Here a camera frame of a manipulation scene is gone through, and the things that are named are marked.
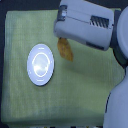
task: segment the green cloth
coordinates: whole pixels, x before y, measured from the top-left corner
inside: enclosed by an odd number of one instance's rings
[[[60,57],[53,34],[57,11],[10,11],[6,15],[2,122],[14,125],[102,125],[107,97],[124,76],[112,49],[71,41],[74,61]],[[27,74],[33,46],[51,49],[55,69],[44,87]]]

